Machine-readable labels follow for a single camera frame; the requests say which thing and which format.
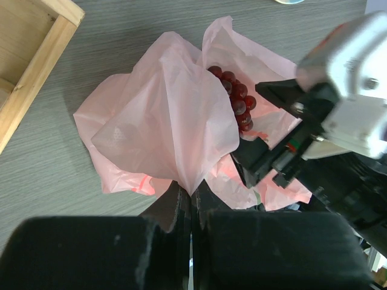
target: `robotic arm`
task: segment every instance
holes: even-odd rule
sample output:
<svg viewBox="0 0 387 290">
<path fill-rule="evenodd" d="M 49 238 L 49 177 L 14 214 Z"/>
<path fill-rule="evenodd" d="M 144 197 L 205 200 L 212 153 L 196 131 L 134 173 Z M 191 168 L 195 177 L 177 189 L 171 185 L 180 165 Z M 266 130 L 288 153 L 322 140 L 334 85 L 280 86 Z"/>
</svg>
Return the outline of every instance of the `robotic arm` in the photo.
<svg viewBox="0 0 387 290">
<path fill-rule="evenodd" d="M 312 204 L 345 216 L 385 256 L 386 51 L 385 13 L 337 27 L 300 62 L 296 79 L 256 85 L 300 123 L 271 150 L 260 138 L 241 139 L 232 153 L 247 187 L 272 169 L 283 188 L 297 178 L 314 195 Z"/>
</svg>

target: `grape cluster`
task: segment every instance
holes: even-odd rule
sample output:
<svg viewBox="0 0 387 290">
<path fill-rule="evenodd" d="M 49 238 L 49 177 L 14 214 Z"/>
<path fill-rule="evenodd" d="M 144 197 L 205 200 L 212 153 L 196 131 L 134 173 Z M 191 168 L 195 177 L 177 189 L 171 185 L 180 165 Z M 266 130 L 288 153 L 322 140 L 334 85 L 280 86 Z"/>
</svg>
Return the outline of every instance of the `grape cluster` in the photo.
<svg viewBox="0 0 387 290">
<path fill-rule="evenodd" d="M 256 100 L 252 95 L 247 95 L 247 87 L 236 79 L 231 71 L 222 71 L 216 65 L 208 69 L 215 77 L 219 78 L 223 88 L 230 96 L 232 110 L 234 111 L 239 131 L 247 132 L 253 128 L 250 111 L 255 108 Z"/>
</svg>

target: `wooden frame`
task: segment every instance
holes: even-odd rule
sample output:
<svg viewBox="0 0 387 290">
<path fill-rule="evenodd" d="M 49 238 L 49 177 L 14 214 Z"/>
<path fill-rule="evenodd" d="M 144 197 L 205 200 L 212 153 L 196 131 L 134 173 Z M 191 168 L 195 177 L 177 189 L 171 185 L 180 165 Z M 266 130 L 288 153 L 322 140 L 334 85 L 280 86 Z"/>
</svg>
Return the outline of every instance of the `wooden frame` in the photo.
<svg viewBox="0 0 387 290">
<path fill-rule="evenodd" d="M 71 0 L 0 0 L 0 153 L 84 15 Z"/>
</svg>

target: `wooden box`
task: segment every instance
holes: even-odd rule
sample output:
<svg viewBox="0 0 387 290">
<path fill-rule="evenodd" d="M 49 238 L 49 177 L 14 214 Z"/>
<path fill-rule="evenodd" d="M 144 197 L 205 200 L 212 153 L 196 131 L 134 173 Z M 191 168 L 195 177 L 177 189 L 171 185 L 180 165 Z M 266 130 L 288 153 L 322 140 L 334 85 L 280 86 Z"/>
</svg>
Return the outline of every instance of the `wooden box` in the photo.
<svg viewBox="0 0 387 290">
<path fill-rule="evenodd" d="M 0 0 L 0 153 L 84 15 L 71 0 Z"/>
</svg>

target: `grape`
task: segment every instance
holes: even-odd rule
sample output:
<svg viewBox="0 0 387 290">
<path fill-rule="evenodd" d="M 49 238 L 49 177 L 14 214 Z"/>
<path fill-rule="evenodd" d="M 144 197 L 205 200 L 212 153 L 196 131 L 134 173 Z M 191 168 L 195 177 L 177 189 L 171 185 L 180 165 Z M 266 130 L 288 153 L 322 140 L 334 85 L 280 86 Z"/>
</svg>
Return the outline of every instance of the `grape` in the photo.
<svg viewBox="0 0 387 290">
<path fill-rule="evenodd" d="M 242 115 L 246 111 L 246 104 L 242 100 L 231 99 L 231 107 L 236 116 Z"/>
<path fill-rule="evenodd" d="M 227 93 L 230 95 L 232 92 L 232 85 L 230 82 L 226 80 L 221 80 L 223 88 L 227 91 Z"/>
<path fill-rule="evenodd" d="M 210 68 L 208 68 L 208 71 L 219 79 L 222 77 L 222 69 L 216 65 L 213 65 Z"/>
<path fill-rule="evenodd" d="M 247 95 L 247 87 L 239 83 L 232 88 L 232 97 L 242 99 Z"/>
<path fill-rule="evenodd" d="M 245 124 L 245 125 L 240 125 L 239 128 L 244 131 L 244 132 L 248 132 L 250 131 L 251 129 L 253 129 L 253 121 L 250 121 L 249 123 Z"/>
<path fill-rule="evenodd" d="M 222 79 L 230 82 L 231 84 L 235 83 L 236 77 L 233 72 L 231 71 L 224 71 L 222 73 Z"/>
<path fill-rule="evenodd" d="M 238 125 L 246 125 L 249 124 L 252 120 L 252 116 L 250 115 L 250 112 L 247 110 L 242 115 L 236 116 L 236 122 Z"/>
<path fill-rule="evenodd" d="M 249 111 L 256 107 L 256 99 L 252 95 L 246 96 L 246 98 L 244 98 L 244 102 L 246 103 L 246 107 Z"/>
</svg>

